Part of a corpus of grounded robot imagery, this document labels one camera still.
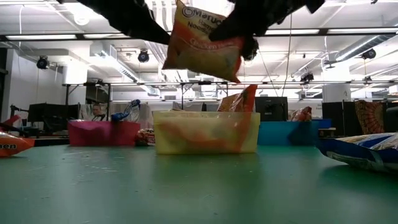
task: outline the yellow plastic bin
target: yellow plastic bin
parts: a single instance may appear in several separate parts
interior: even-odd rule
[[[156,152],[255,152],[259,125],[259,113],[155,111]]]

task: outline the plastic bag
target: plastic bag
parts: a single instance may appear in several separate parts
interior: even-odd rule
[[[154,130],[150,128],[141,129],[136,136],[136,146],[154,146],[155,134]]]
[[[312,120],[312,108],[306,106],[303,109],[299,109],[292,113],[292,121],[311,121]]]
[[[163,69],[189,69],[240,83],[236,77],[241,66],[244,38],[210,41],[208,35],[224,16],[185,6],[177,0],[174,27]]]
[[[224,97],[217,111],[253,112],[257,85],[249,85],[242,93]]]
[[[132,115],[130,120],[133,122],[138,122],[140,103],[140,100],[131,101],[124,109],[124,112],[112,114],[111,121],[123,121],[128,116]]]
[[[323,155],[354,167],[398,174],[397,133],[322,139],[317,148]]]
[[[9,157],[35,145],[34,139],[19,138],[0,132],[0,157]]]

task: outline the maruchan noodle package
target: maruchan noodle package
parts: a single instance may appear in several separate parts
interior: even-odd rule
[[[239,83],[236,73],[241,65],[243,37],[210,41],[209,34],[221,24],[224,16],[177,0],[174,28],[163,69],[189,69]]]
[[[0,157],[9,157],[34,146],[34,139],[19,138],[0,132]]]

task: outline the plastic container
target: plastic container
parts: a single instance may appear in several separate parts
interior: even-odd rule
[[[155,111],[155,148],[158,154],[255,152],[259,125],[259,113]]]
[[[71,146],[134,146],[140,124],[130,121],[71,121]]]
[[[331,119],[312,119],[312,121],[318,121],[318,128],[328,129],[331,128]]]
[[[260,146],[313,146],[318,139],[317,121],[266,121],[261,122]]]

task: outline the green table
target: green table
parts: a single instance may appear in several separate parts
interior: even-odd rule
[[[1,224],[396,223],[398,180],[312,147],[156,156],[37,147],[0,159]]]

